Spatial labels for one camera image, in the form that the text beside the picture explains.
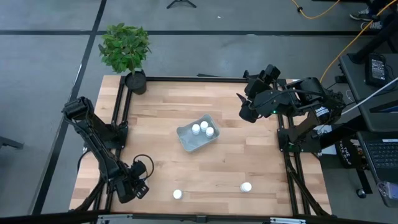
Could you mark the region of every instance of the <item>silver tray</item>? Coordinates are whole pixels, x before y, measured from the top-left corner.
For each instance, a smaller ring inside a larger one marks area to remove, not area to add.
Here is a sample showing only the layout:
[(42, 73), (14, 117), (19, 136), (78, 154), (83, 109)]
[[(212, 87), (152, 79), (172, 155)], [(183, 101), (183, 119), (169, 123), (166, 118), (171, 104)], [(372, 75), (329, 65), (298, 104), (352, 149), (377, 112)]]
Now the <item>silver tray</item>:
[[(192, 126), (194, 124), (199, 124), (202, 121), (206, 121), (209, 124), (209, 127), (212, 127), (214, 129), (214, 134), (211, 138), (208, 138), (206, 136), (206, 133), (200, 131), (198, 135), (194, 135), (192, 133)], [(184, 126), (184, 127), (178, 127), (177, 128), (177, 135), (178, 138), (180, 139), (180, 142), (184, 149), (187, 152), (193, 152), (198, 150), (199, 148), (211, 143), (212, 141), (216, 140), (218, 136), (220, 135), (220, 131), (217, 128), (216, 123), (214, 122), (213, 118), (211, 118), (210, 115), (205, 114), (202, 118)]]

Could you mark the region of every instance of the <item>keyboard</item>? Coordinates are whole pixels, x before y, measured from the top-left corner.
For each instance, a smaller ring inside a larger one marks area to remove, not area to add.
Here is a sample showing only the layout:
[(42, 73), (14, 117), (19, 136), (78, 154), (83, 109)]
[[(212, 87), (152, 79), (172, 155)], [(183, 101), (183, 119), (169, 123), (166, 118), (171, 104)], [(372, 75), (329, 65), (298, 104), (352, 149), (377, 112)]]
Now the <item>keyboard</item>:
[(376, 168), (398, 169), (398, 139), (365, 141)]

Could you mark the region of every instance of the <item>potted plant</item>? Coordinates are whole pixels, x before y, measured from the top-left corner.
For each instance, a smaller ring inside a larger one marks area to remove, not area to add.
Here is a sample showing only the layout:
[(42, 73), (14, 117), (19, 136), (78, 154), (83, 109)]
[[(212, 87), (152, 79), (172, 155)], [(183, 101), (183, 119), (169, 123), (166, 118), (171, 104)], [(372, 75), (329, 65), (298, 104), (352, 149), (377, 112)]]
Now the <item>potted plant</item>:
[(106, 34), (102, 36), (103, 45), (99, 44), (99, 51), (102, 55), (102, 62), (108, 66), (112, 66), (116, 73), (125, 72), (127, 69), (130, 73), (126, 80), (126, 85), (135, 94), (141, 95), (147, 89), (146, 76), (141, 68), (141, 61), (146, 59), (146, 53), (150, 52), (148, 48), (148, 33), (144, 29), (124, 26), (120, 23), (117, 26), (108, 26)]

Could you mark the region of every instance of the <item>white cap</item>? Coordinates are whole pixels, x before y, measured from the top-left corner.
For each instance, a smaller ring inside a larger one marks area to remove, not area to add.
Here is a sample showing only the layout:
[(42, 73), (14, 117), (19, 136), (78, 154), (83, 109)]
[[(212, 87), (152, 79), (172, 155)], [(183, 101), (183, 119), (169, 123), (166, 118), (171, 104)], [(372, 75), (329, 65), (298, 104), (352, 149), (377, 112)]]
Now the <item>white cap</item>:
[(200, 131), (199, 124), (194, 124), (194, 125), (192, 126), (192, 131), (193, 131), (194, 133), (198, 133), (198, 132)]
[(241, 185), (241, 190), (243, 192), (249, 192), (251, 190), (251, 184), (249, 182), (245, 182)]
[(206, 122), (206, 121), (202, 121), (201, 123), (200, 123), (200, 129), (203, 131), (203, 132), (205, 132), (206, 131), (206, 128), (209, 126), (209, 124)]
[(173, 192), (173, 197), (175, 198), (175, 199), (181, 199), (182, 198), (182, 191), (181, 190), (174, 190), (174, 192)]
[(214, 129), (212, 127), (206, 129), (206, 135), (212, 136), (214, 134)]

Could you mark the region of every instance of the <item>wooden table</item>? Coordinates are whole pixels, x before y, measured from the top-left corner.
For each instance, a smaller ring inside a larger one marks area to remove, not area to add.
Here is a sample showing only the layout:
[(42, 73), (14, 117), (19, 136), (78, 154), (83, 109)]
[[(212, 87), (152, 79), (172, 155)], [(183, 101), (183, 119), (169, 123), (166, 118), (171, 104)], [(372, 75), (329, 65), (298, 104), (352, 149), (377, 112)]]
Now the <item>wooden table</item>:
[[(95, 113), (110, 123), (120, 76), (106, 75)], [(289, 188), (283, 155), (279, 151), (277, 116), (243, 121), (238, 113), (245, 83), (148, 82), (147, 92), (133, 95), (129, 110), (129, 136), (121, 159), (131, 164), (134, 156), (147, 154), (155, 162), (148, 179), (148, 194), (121, 204), (113, 197), (112, 212), (207, 215), (291, 216)], [(118, 118), (123, 112), (124, 99)], [(218, 140), (188, 153), (178, 140), (176, 128), (210, 114), (220, 129)], [(297, 124), (304, 118), (295, 118)], [(301, 154), (305, 182), (320, 205), (330, 211), (319, 161)], [(145, 158), (142, 161), (150, 164)], [(98, 181), (98, 163), (92, 154), (83, 158), (70, 208), (76, 208)], [(239, 186), (250, 182), (252, 190)], [(173, 191), (183, 191), (175, 200)], [(299, 210), (300, 191), (296, 186)], [(101, 208), (106, 196), (103, 195)]]

